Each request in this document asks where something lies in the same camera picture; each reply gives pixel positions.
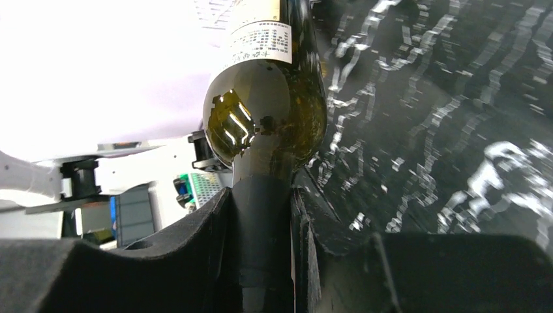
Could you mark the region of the dark green wine bottle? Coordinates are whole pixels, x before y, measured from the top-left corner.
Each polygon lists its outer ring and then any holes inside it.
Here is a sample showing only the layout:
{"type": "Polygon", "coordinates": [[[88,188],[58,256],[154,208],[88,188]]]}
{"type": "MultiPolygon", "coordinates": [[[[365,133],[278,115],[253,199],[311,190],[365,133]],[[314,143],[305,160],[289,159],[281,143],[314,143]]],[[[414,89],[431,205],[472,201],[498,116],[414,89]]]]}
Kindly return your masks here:
{"type": "Polygon", "coordinates": [[[215,312],[293,312],[293,177],[320,146],[327,106],[308,1],[235,1],[203,105],[232,169],[215,312]]]}

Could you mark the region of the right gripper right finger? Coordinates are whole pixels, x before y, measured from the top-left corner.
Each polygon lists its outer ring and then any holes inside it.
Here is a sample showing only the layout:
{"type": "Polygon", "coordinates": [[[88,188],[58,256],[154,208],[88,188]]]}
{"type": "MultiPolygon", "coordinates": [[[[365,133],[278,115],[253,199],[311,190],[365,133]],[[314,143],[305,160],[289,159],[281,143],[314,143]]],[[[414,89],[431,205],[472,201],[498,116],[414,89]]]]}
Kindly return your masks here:
{"type": "Polygon", "coordinates": [[[306,170],[291,196],[297,312],[551,312],[552,262],[512,235],[341,222],[306,170]]]}

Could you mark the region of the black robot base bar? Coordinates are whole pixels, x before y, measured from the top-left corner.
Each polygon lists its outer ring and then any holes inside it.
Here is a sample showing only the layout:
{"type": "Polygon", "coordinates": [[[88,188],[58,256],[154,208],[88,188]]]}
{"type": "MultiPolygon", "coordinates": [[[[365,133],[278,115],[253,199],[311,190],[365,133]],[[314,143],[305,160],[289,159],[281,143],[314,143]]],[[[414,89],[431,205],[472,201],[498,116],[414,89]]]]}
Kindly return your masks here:
{"type": "Polygon", "coordinates": [[[232,182],[202,131],[177,139],[104,144],[85,155],[98,157],[98,196],[34,207],[1,203],[1,237],[80,237],[105,250],[125,247],[201,208],[232,182]]]}

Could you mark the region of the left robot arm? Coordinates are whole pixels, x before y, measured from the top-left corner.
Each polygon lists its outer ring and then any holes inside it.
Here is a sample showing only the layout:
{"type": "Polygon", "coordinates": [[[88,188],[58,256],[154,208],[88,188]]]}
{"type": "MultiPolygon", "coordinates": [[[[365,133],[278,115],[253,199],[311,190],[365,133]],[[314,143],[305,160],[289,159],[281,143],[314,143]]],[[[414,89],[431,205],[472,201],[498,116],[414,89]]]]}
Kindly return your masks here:
{"type": "Polygon", "coordinates": [[[1,203],[34,207],[98,196],[97,156],[30,162],[1,152],[1,203]]]}

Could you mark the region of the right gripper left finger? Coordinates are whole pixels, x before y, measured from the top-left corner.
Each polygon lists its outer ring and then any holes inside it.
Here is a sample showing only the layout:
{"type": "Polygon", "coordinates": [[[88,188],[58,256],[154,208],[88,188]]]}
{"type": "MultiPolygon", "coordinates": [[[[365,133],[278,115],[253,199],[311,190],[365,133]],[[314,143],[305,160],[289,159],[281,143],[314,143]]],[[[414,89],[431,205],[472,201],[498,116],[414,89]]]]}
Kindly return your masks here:
{"type": "Polygon", "coordinates": [[[2,312],[214,312],[231,192],[127,248],[1,241],[2,312]]]}

